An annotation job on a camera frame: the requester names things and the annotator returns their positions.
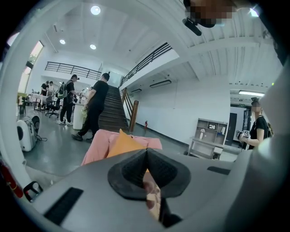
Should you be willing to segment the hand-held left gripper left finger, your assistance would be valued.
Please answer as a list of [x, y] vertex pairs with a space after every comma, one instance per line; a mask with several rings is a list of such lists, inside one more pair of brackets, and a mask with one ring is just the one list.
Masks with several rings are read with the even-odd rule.
[[113, 165], [107, 174], [112, 189], [128, 200], [146, 200], [143, 178], [147, 171], [147, 150], [139, 150]]

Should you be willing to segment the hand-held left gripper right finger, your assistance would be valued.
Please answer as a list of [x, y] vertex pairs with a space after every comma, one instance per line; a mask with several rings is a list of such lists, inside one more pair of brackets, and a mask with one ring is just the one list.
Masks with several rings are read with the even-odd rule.
[[180, 196], [191, 180], [188, 167], [153, 149], [147, 150], [147, 169], [160, 188], [162, 198]]

